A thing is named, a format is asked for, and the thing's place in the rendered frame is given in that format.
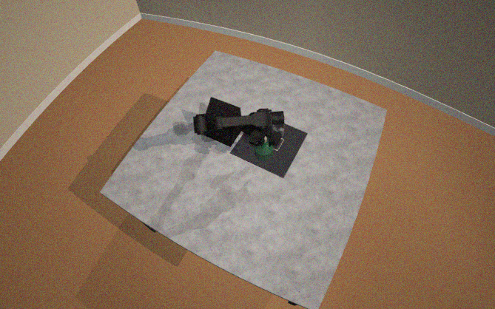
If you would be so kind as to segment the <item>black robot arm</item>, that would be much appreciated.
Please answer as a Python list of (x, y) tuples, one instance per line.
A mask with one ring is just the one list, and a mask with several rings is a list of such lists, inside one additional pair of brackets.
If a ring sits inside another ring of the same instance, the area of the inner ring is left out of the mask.
[[(272, 112), (271, 109), (259, 109), (250, 115), (240, 115), (230, 118), (222, 118), (215, 113), (198, 114), (194, 119), (194, 133), (198, 135), (211, 134), (214, 131), (222, 130), (227, 126), (250, 125), (253, 127), (268, 128), (273, 124), (284, 124), (283, 111)], [(253, 128), (248, 141), (255, 146), (262, 146), (265, 142), (265, 134)]]

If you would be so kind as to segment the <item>dark grey square mat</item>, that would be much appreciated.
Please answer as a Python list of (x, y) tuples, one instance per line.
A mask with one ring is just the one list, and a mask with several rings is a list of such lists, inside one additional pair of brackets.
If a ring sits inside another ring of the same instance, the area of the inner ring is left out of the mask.
[(262, 161), (255, 157), (255, 145), (248, 141), (249, 135), (245, 133), (230, 154), (284, 178), (308, 133), (286, 124), (275, 124), (275, 127), (284, 128), (283, 137), (273, 146), (273, 155), (269, 160)]

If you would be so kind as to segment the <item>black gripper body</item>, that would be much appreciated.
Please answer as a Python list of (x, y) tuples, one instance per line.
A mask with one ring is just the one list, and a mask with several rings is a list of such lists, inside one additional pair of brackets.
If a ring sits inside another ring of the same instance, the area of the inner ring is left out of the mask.
[(274, 131), (273, 133), (268, 132), (269, 127), (268, 128), (260, 128), (259, 129), (258, 127), (253, 127), (253, 126), (250, 126), (250, 125), (243, 125), (241, 127), (241, 131), (247, 134), (249, 132), (252, 132), (253, 128), (256, 128), (256, 130), (258, 130), (259, 132), (260, 131), (263, 131), (264, 134), (265, 134), (265, 136), (270, 137), (269, 138), (269, 143), (272, 144), (272, 145), (274, 145), (274, 146), (276, 146), (279, 143), (280, 139), (282, 138), (282, 134), (279, 133), (279, 132), (276, 132), (276, 131)]

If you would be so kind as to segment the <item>green glass bottle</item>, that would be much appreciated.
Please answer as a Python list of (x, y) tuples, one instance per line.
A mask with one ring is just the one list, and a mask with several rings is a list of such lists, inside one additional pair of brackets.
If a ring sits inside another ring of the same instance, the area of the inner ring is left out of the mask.
[(267, 140), (267, 137), (265, 136), (265, 142), (261, 146), (255, 146), (255, 157), (258, 160), (266, 161), (269, 160), (272, 155), (273, 155), (273, 145), (269, 147), (269, 141)]

